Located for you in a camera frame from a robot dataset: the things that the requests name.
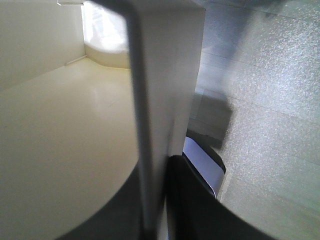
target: glossy surface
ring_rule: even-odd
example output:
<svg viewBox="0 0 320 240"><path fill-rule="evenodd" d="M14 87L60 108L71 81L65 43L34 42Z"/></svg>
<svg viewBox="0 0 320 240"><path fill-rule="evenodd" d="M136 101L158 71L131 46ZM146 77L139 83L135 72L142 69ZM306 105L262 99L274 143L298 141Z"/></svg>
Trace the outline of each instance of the glossy surface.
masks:
<svg viewBox="0 0 320 240"><path fill-rule="evenodd" d="M1 92L1 239L55 239L138 160L131 72L84 58Z"/></svg>

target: textured gray floor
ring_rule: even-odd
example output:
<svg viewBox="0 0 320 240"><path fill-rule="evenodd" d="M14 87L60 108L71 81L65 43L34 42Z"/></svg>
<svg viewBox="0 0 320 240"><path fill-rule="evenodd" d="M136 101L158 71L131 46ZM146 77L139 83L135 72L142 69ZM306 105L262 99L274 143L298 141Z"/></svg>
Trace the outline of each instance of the textured gray floor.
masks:
<svg viewBox="0 0 320 240"><path fill-rule="evenodd" d="M197 2L189 128L221 141L218 198L278 239L320 239L320 0Z"/></svg>

